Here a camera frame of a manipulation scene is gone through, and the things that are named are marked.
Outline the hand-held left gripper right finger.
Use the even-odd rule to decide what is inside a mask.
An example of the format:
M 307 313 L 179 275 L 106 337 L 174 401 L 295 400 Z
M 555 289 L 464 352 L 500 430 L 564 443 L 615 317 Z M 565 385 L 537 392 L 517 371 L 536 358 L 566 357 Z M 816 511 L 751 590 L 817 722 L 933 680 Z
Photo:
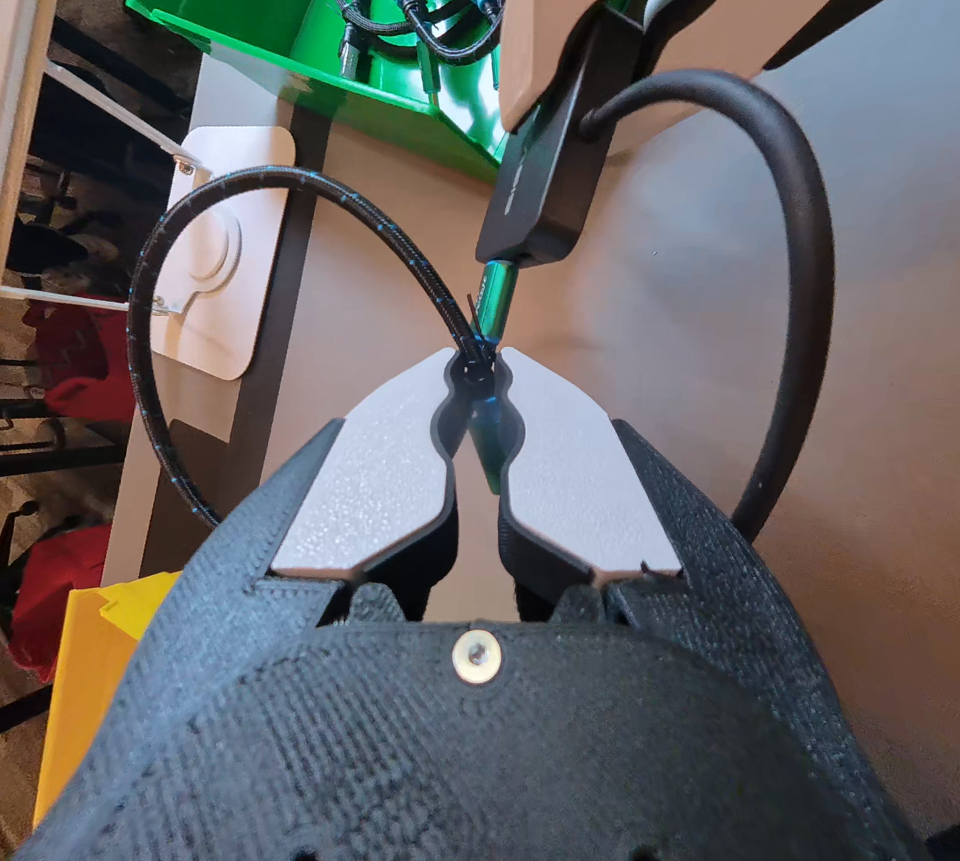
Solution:
M 678 577 L 673 540 L 604 408 L 515 347 L 497 358 L 506 458 L 499 554 L 523 591 L 557 603 L 650 574 Z

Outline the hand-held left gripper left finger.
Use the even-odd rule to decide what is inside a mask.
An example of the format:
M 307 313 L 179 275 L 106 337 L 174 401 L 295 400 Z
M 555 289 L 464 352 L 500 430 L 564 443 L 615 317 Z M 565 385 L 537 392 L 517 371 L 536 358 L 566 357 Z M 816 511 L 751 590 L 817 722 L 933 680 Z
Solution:
M 270 571 L 426 603 L 458 553 L 459 447 L 460 356 L 443 348 L 345 416 Z

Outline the black usb hub adapter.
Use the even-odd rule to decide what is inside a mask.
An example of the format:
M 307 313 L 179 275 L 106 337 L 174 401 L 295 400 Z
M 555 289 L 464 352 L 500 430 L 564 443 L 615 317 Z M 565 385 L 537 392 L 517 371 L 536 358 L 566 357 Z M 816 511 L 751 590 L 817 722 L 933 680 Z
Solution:
M 731 521 L 754 542 L 807 440 L 834 322 L 834 227 L 807 136 L 773 96 L 742 76 L 704 68 L 653 74 L 637 23 L 606 6 L 545 99 L 507 142 L 476 248 L 483 264 L 566 259 L 590 212 L 614 131 L 627 115 L 686 103 L 723 115 L 762 155 L 784 221 L 789 270 L 785 347 L 774 410 Z

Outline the yellow plastic bin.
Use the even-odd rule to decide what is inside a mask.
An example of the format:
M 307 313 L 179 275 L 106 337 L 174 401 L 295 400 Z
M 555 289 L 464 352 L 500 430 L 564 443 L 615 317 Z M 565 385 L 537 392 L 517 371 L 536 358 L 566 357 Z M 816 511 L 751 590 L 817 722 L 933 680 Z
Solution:
M 180 572 L 161 572 L 69 594 L 33 809 L 34 828 L 89 751 L 130 659 L 180 576 Z

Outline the white metal stand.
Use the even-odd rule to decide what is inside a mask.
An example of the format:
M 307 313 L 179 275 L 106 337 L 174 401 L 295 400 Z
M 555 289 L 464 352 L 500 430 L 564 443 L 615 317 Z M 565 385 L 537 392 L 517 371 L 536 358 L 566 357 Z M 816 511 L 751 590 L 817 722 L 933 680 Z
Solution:
M 2 186 L 25 96 L 39 0 L 2 0 Z M 121 104 L 61 65 L 45 59 L 44 73 L 112 121 L 133 130 L 174 160 L 169 196 L 174 207 L 202 182 L 267 166 L 292 166 L 291 132 L 278 125 L 201 126 L 187 146 L 166 137 Z M 232 195 L 204 210 L 174 237 L 148 301 L 151 350 L 208 375 L 234 380 L 254 357 L 282 228 L 286 194 L 272 190 Z

